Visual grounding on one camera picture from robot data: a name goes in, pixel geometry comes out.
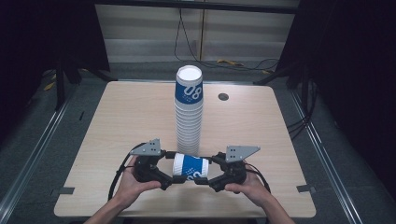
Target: human hand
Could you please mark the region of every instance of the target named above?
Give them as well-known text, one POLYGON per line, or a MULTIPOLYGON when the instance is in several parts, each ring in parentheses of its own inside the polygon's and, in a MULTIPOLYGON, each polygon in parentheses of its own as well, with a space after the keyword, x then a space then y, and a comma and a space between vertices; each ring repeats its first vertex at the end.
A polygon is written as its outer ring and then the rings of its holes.
MULTIPOLYGON (((246 165, 246 169, 252 170, 249 165, 246 165)), ((225 190, 242 192, 257 206, 263 206, 266 199, 272 197, 271 193, 265 188, 260 179, 250 172, 247 172, 247 178, 243 184, 228 184, 225 186, 225 190)))
POLYGON ((141 193, 150 189, 157 189, 161 186, 158 181, 149 181, 140 183, 134 178, 134 163, 137 156, 133 156, 129 161, 127 168, 122 173, 119 189, 117 190, 114 200, 117 201, 124 209, 131 206, 141 193))

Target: floor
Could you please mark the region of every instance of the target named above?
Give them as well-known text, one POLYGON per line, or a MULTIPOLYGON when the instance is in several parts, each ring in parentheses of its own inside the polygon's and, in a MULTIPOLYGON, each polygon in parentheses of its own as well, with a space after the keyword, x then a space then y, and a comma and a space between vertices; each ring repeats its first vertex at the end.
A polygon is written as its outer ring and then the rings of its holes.
MULTIPOLYGON (((251 85, 268 75, 262 71, 240 72, 225 68, 201 67, 204 81, 223 81, 251 85)), ((261 67, 270 66, 265 62, 261 67)), ((111 76, 120 79, 174 80, 176 70, 186 62, 112 63, 111 76)), ((254 67, 258 62, 244 62, 254 67)), ((70 167, 87 131, 106 83, 88 72, 81 72, 79 85, 66 86, 68 104, 53 132, 46 128, 54 116, 56 89, 43 91, 42 85, 24 112, 23 119, 0 146, 0 214, 1 223, 72 223, 85 217, 56 217, 53 207, 58 190, 64 185, 70 167), (50 132, 48 139, 41 139, 50 132), (19 177, 25 181, 13 186, 19 177), (6 199, 13 196, 10 204, 6 199)), ((286 88, 286 77, 268 85, 276 94, 286 125, 301 119, 297 91, 286 88)), ((295 218, 297 223, 396 223, 396 203, 390 198, 373 171, 337 129, 326 105, 315 103, 310 129, 303 129, 292 141, 317 214, 311 218, 295 218), (309 134, 315 129, 318 141, 309 134)), ((115 223, 122 223, 118 218, 115 223)))

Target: metal rail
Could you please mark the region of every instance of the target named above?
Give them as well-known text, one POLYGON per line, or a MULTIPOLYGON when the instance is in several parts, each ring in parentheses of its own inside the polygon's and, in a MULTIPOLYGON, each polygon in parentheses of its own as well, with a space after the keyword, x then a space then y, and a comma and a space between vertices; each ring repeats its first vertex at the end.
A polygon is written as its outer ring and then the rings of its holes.
POLYGON ((6 224, 8 222, 8 219, 14 211, 18 200, 22 196, 30 178, 34 173, 35 168, 43 157, 51 137, 53 136, 56 128, 61 122, 61 119, 64 116, 64 112, 66 111, 66 108, 69 105, 70 99, 73 96, 75 90, 76 87, 73 87, 64 104, 62 104, 62 106, 60 106, 60 108, 52 115, 49 124, 47 125, 45 131, 35 145, 32 154, 30 155, 27 162, 24 164, 23 168, 21 169, 17 178, 12 183, 11 187, 8 189, 3 200, 0 202, 0 224, 6 224))
MULTIPOLYGON (((305 118, 305 113, 303 111, 303 108, 301 107, 302 101, 300 96, 297 94, 296 91, 290 91, 290 93, 297 107, 297 110, 300 114, 300 117, 305 118)), ((332 188, 334 189, 335 194, 337 195, 338 200, 340 201, 340 204, 346 213, 346 217, 348 218, 349 223, 352 224, 363 223, 355 207, 355 204, 353 203, 351 197, 349 196, 349 193, 347 192, 347 189, 344 186, 343 181, 341 180, 340 176, 335 170, 334 165, 332 164, 332 160, 330 159, 329 154, 327 154, 327 151, 323 146, 322 141, 319 138, 319 135, 314 127, 314 124, 311 121, 307 123, 306 131, 308 132, 308 135, 311 138, 312 144, 314 145, 315 150, 318 153, 318 157, 323 165, 323 168, 327 176, 329 177, 329 180, 332 184, 332 188)))
POLYGON ((93 0, 98 5, 136 6, 136 7, 175 7, 192 9, 212 9, 223 11, 265 12, 277 14, 298 14, 305 10, 297 7, 272 7, 259 5, 208 3, 195 1, 161 0, 93 0))

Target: gray carpet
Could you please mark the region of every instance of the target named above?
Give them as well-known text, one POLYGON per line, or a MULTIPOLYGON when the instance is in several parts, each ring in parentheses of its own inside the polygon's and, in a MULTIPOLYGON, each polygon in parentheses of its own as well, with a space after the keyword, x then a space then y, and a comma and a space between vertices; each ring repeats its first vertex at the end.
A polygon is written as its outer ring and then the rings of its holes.
MULTIPOLYGON (((177 69, 185 64, 187 63, 112 63, 110 66, 111 76, 117 78, 174 80, 177 69)), ((257 64, 258 62, 245 62, 245 65, 249 67, 257 64)), ((238 72, 197 65, 203 70, 204 81, 251 83, 267 76, 261 71, 238 72)), ((270 65, 272 63, 267 62, 262 64, 262 67, 270 65)), ((286 80, 286 77, 278 78, 269 86, 275 91, 285 123, 288 125, 299 120, 300 117, 290 92, 286 89, 286 80)), ((8 223, 70 223, 86 219, 85 217, 56 217, 53 214, 53 208, 57 196, 51 193, 64 185, 105 87, 104 81, 90 73, 83 73, 82 82, 75 87, 76 91, 71 98, 70 105, 8 223)), ((56 90, 42 91, 40 87, 32 103, 26 109, 23 120, 2 144, 0 151, 1 197, 4 197, 28 159, 39 136, 46 128, 55 106, 56 90)), ((336 128, 320 96, 313 113, 313 122, 363 223, 396 223, 395 202, 388 196, 385 188, 348 143, 342 132, 336 128)), ((306 132, 301 132, 293 140, 293 144, 307 183, 317 190, 312 194, 317 214, 312 218, 297 218, 296 222, 350 223, 306 132)), ((121 222, 121 218, 116 220, 116 223, 121 222)))

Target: blue printed logo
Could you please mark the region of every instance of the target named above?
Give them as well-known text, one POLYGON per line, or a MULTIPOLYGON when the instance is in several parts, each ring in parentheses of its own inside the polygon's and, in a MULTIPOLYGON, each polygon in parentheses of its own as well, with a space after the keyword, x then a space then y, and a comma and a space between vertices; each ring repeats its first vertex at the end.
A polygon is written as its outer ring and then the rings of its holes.
POLYGON ((202 158, 184 155, 181 174, 186 175, 188 180, 193 180, 195 177, 201 177, 202 161, 202 158))
POLYGON ((197 86, 185 87, 176 82, 175 97, 179 102, 185 105, 193 105, 202 100, 204 89, 202 82, 197 86))

